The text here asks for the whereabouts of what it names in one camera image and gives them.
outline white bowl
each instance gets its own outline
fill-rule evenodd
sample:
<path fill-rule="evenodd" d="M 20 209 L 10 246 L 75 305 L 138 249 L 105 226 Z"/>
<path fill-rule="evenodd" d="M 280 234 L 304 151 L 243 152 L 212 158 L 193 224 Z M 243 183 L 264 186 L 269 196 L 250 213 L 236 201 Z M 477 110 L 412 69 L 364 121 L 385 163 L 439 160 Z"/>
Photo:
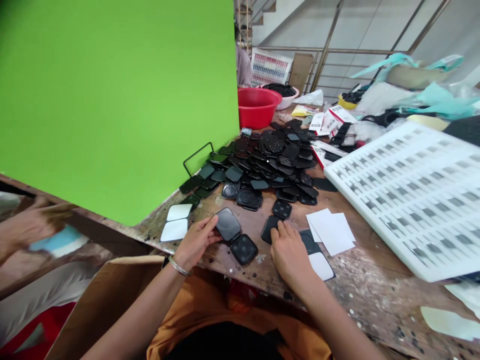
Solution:
<path fill-rule="evenodd" d="M 294 99 L 300 93 L 300 91 L 296 87 L 292 86 L 292 88 L 295 90 L 295 95 L 292 95 L 292 96 L 289 96 L 289 97 L 282 97 L 281 98 L 281 103 L 278 104 L 278 106 L 276 107 L 275 110 L 284 110 L 284 109 L 288 108 L 290 105 L 292 105 L 292 103 L 294 102 Z"/>

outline silver bracelet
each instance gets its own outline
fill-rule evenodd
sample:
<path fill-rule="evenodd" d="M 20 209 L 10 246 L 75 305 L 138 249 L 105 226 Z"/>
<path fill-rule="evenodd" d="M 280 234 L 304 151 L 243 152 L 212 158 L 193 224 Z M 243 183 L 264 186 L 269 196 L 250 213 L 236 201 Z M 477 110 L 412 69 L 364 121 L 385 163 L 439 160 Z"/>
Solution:
<path fill-rule="evenodd" d="M 174 256 L 173 255 L 170 255 L 168 257 L 168 261 L 171 263 L 171 265 L 175 268 L 175 270 L 177 270 L 180 274 L 184 275 L 184 276 L 190 276 L 192 275 L 192 273 L 186 271 L 186 270 L 183 270 L 180 265 L 178 265 L 175 260 L 174 260 Z"/>

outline black wire frame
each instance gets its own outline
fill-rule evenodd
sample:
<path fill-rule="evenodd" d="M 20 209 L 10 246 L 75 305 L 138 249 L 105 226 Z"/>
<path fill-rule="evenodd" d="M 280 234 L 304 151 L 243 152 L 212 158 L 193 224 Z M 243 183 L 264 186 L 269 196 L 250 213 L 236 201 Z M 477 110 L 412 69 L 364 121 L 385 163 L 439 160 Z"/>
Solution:
<path fill-rule="evenodd" d="M 185 161 L 183 162 L 183 167 L 185 168 L 186 172 L 188 173 L 188 175 L 190 177 L 192 177 L 192 174 L 190 173 L 189 169 L 187 168 L 187 164 L 185 164 L 188 160 L 190 160 L 191 158 L 193 158 L 195 155 L 197 155 L 199 152 L 201 152 L 203 149 L 205 149 L 208 145 L 210 145 L 211 147 L 211 152 L 213 153 L 214 152 L 214 145 L 212 144 L 211 141 L 207 142 L 205 145 L 203 145 L 200 149 L 198 149 L 197 151 L 195 151 L 192 155 L 190 155 L 189 157 L 187 157 L 185 159 Z"/>

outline wall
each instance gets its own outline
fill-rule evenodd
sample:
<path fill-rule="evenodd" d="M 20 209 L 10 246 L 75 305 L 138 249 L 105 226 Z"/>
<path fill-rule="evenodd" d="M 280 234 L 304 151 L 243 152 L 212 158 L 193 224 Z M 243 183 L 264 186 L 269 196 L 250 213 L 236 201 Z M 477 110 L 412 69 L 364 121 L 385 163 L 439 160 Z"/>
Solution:
<path fill-rule="evenodd" d="M 396 50 L 407 50 L 410 47 L 441 2 L 424 2 Z M 390 50 L 419 3 L 420 0 L 345 0 L 329 47 Z M 261 45 L 322 48 L 337 4 L 338 0 L 307 0 Z M 463 66 L 451 76 L 452 81 L 462 79 L 480 63 L 480 21 L 476 21 L 479 17 L 478 0 L 452 0 L 414 52 L 414 59 L 430 63 L 450 54 L 463 55 Z M 295 53 L 277 52 L 291 58 Z M 326 65 L 322 72 L 324 76 L 320 77 L 318 84 L 325 96 L 330 97 L 327 100 L 332 101 L 359 81 L 325 75 L 350 76 L 383 59 L 384 55 L 330 53 L 326 63 L 339 65 Z"/>

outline green backdrop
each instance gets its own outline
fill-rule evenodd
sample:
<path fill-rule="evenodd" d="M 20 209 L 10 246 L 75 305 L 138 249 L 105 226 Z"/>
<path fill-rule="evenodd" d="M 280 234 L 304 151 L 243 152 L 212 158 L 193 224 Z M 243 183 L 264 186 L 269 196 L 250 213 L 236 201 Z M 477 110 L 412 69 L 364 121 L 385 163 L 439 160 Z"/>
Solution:
<path fill-rule="evenodd" d="M 238 133 L 236 84 L 230 1 L 3 1 L 0 172 L 136 225 Z"/>

